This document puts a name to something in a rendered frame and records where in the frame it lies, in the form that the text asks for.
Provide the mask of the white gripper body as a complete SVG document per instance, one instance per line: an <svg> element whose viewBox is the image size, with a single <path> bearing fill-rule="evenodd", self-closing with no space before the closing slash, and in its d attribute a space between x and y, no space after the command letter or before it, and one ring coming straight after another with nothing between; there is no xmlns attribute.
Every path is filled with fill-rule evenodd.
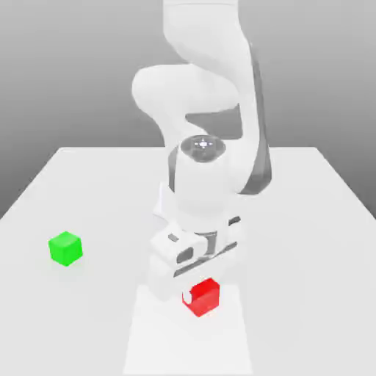
<svg viewBox="0 0 376 376"><path fill-rule="evenodd" d="M167 300L208 278L221 281L244 258L244 246L239 216L232 217L223 232L188 232L172 221L151 239L149 288L159 299Z"/></svg>

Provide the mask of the small red cube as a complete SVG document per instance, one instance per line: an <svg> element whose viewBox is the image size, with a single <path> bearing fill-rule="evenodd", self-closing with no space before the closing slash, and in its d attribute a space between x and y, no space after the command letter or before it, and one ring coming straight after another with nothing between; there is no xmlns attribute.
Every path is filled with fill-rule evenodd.
<svg viewBox="0 0 376 376"><path fill-rule="evenodd" d="M204 314L218 307L220 303L220 285L212 278L194 285L189 290L189 298L181 296L182 303L196 316L201 317Z"/></svg>

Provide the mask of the small green cube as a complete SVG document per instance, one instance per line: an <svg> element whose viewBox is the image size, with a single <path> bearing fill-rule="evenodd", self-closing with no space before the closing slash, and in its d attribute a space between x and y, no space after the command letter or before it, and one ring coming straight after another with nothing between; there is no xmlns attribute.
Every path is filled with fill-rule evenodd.
<svg viewBox="0 0 376 376"><path fill-rule="evenodd" d="M62 266L69 266L83 256L82 241L68 231L48 241L51 258Z"/></svg>

